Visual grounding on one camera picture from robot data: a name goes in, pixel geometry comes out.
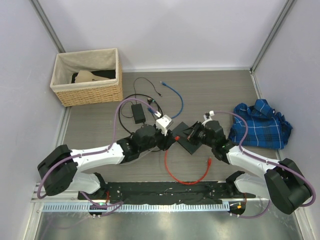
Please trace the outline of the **black network switch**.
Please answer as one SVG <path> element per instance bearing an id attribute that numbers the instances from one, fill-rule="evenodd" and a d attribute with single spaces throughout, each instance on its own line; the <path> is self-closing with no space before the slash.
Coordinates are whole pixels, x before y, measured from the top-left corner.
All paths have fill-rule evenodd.
<path id="1" fill-rule="evenodd" d="M 187 140 L 187 137 L 189 136 L 190 133 L 191 133 L 190 127 L 187 124 L 185 124 L 183 121 L 180 124 L 178 124 L 172 131 L 172 134 L 175 138 L 179 137 L 177 142 L 188 153 L 193 155 L 202 146 L 202 143 L 201 142 L 195 143 Z"/>

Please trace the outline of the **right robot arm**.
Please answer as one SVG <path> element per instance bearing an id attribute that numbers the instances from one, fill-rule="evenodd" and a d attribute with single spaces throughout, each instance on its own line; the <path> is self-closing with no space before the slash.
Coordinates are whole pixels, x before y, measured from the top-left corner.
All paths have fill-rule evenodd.
<path id="1" fill-rule="evenodd" d="M 183 133 L 189 143 L 210 147 L 218 160 L 250 172 L 242 173 L 226 184 L 225 190 L 230 197 L 236 198 L 242 193 L 263 197 L 287 215 L 315 202 L 314 188 L 293 160 L 270 159 L 235 145 L 226 138 L 216 120 L 196 122 Z"/>

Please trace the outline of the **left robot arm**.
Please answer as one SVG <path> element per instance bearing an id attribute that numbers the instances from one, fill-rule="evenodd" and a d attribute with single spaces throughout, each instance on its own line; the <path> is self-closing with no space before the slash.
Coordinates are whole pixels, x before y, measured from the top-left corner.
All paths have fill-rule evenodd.
<path id="1" fill-rule="evenodd" d="M 102 147 L 77 150 L 60 145 L 37 166 L 41 178 L 37 197 L 43 199 L 73 190 L 100 200 L 107 192 L 105 181 L 100 174 L 88 174 L 86 170 L 130 163 L 153 148 L 166 151 L 175 141 L 171 130 L 145 124 L 128 137 Z"/>

